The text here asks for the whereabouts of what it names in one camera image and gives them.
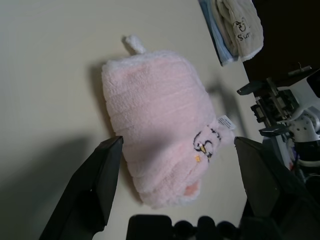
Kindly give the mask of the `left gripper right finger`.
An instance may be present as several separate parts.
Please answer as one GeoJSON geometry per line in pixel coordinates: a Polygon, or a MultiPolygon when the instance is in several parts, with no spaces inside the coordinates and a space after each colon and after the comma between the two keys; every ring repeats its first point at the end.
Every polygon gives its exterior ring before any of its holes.
{"type": "Polygon", "coordinates": [[[262,143],[238,136],[234,145],[253,213],[242,225],[270,240],[318,240],[320,206],[302,181],[262,143]]]}

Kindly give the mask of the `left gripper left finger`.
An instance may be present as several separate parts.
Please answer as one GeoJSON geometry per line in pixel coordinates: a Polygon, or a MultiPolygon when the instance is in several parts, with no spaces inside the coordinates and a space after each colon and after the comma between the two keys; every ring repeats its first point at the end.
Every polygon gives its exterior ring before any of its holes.
{"type": "Polygon", "coordinates": [[[91,240],[108,224],[120,170],[124,139],[102,141],[75,171],[41,240],[91,240]]]}

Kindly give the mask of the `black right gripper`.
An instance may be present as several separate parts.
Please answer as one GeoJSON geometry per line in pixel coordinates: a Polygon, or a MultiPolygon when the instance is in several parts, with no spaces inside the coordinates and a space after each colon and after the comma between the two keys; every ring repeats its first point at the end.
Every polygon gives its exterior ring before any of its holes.
{"type": "Polygon", "coordinates": [[[257,122],[273,125],[260,129],[260,135],[263,137],[276,137],[286,134],[288,126],[277,123],[288,121],[300,106],[294,94],[289,89],[278,89],[270,77],[265,81],[249,82],[236,92],[240,96],[245,96],[260,89],[263,95],[256,99],[256,104],[251,107],[251,110],[257,122]]]}

